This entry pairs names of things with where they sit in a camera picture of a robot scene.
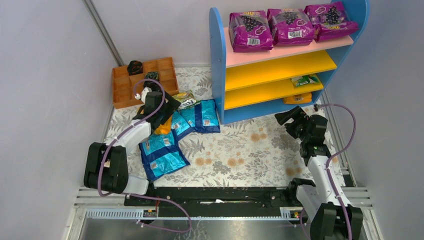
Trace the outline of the yellow green Fox's candy bag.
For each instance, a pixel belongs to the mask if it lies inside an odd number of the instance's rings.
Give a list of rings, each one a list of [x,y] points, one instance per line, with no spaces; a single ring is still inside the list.
[[[191,90],[177,93],[172,97],[180,103],[179,110],[189,109],[201,103],[200,100],[195,98]]]

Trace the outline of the orange mango candy bag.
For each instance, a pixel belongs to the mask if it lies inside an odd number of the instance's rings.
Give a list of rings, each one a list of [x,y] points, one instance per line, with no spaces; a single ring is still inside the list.
[[[142,137],[148,137],[154,135],[167,135],[171,132],[172,117],[162,123],[162,117],[151,116],[144,121],[145,115],[139,114],[132,119],[131,125],[134,125],[134,131],[136,134]]]

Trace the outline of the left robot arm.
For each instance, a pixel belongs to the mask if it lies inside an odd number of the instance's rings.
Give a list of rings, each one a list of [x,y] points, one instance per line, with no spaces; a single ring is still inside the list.
[[[145,195],[149,181],[129,175],[128,154],[163,125],[180,105],[167,92],[147,93],[144,105],[121,133],[107,142],[94,142],[89,146],[84,186],[98,190],[101,196],[111,193]]]

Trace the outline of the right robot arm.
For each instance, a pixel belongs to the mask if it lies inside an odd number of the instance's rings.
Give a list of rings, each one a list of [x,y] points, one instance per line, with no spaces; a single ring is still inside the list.
[[[312,240],[358,240],[364,215],[352,205],[339,184],[325,144],[328,120],[319,114],[308,115],[300,106],[276,113],[279,125],[300,140],[299,154],[313,179],[294,178],[286,192],[301,203],[307,214]]]

